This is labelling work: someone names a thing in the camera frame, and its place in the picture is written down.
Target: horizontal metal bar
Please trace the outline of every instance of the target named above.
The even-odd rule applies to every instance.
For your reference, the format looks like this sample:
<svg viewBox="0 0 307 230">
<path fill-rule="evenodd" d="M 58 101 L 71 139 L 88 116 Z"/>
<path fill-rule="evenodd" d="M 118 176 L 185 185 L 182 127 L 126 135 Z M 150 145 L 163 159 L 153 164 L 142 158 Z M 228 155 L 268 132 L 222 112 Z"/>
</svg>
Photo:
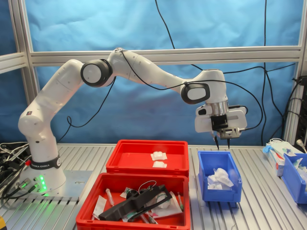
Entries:
<svg viewBox="0 0 307 230">
<path fill-rule="evenodd" d="M 26 58 L 24 53 L 14 53 L 0 56 L 0 73 L 25 67 Z"/>
<path fill-rule="evenodd" d="M 251 46 L 199 49 L 133 50 L 158 65 L 238 62 L 297 62 L 300 46 Z M 107 59 L 111 51 L 31 52 L 34 66 L 59 66 L 70 59 Z"/>
</svg>

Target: paper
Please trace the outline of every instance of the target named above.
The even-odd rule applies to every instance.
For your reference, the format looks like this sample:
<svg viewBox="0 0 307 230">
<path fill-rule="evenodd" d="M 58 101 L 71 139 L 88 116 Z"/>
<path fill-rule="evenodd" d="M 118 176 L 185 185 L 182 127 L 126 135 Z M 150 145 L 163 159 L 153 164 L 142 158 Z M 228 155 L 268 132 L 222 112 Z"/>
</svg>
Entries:
<svg viewBox="0 0 307 230">
<path fill-rule="evenodd" d="M 99 196 L 93 212 L 93 216 L 96 219 L 99 219 L 99 215 L 104 212 L 105 206 L 106 206 L 106 199 L 104 199 L 102 196 Z"/>
</svg>

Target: blue box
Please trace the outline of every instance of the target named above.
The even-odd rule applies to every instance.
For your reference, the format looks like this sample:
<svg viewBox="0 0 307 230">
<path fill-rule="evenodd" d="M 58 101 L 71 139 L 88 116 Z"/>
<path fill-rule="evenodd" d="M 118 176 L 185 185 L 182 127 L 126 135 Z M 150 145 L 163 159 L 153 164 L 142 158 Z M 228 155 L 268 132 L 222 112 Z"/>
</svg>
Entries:
<svg viewBox="0 0 307 230">
<path fill-rule="evenodd" d="M 293 163 L 300 158 L 303 158 L 300 164 L 307 166 L 307 154 L 296 153 L 295 157 L 289 157 L 288 155 L 284 154 L 282 179 L 286 184 L 293 200 L 297 204 L 307 204 L 307 192 L 305 192 L 306 182 L 301 178 L 293 165 Z"/>
<path fill-rule="evenodd" d="M 198 178 L 204 201 L 240 202 L 242 179 L 230 152 L 198 151 L 200 172 Z M 232 190 L 208 189 L 208 176 L 213 175 L 213 169 L 222 168 L 234 183 Z"/>
</svg>

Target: aluminum frame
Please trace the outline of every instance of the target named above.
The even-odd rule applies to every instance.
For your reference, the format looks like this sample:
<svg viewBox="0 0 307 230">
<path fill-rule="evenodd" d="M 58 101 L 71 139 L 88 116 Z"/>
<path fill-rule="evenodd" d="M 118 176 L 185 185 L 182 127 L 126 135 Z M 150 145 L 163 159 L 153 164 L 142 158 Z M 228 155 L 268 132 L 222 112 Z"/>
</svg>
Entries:
<svg viewBox="0 0 307 230">
<path fill-rule="evenodd" d="M 0 56 L 0 73 L 21 69 L 27 103 L 40 91 L 36 66 L 60 66 L 69 59 L 82 62 L 107 58 L 111 51 L 34 52 L 28 24 L 25 0 L 8 0 L 17 53 Z M 307 33 L 307 0 L 304 0 L 300 39 L 298 46 L 247 46 L 194 49 L 136 50 L 158 65 L 185 65 L 243 62 L 297 62 L 295 78 L 307 73 L 305 46 Z M 298 87 L 295 97 L 301 98 L 303 87 Z M 299 113 L 300 101 L 293 100 L 290 109 Z M 284 138 L 294 144 L 298 118 L 289 114 Z"/>
</svg>

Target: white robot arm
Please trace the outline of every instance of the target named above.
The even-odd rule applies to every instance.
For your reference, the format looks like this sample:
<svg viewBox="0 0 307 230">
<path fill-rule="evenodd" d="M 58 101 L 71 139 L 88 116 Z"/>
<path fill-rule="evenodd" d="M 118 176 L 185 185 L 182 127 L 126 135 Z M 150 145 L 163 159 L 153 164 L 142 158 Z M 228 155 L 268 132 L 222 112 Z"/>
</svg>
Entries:
<svg viewBox="0 0 307 230">
<path fill-rule="evenodd" d="M 197 132 L 217 131 L 220 138 L 237 138 L 247 126 L 245 108 L 229 109 L 224 75 L 220 70 L 204 70 L 193 79 L 182 79 L 167 73 L 150 60 L 122 48 L 115 49 L 107 60 L 85 64 L 69 60 L 52 76 L 37 97 L 21 114 L 18 128 L 26 136 L 32 159 L 21 173 L 20 181 L 30 179 L 38 184 L 33 191 L 43 194 L 65 183 L 56 139 L 50 122 L 83 83 L 105 87 L 116 76 L 137 83 L 159 84 L 178 92 L 184 102 L 206 105 L 196 110 Z"/>
</svg>

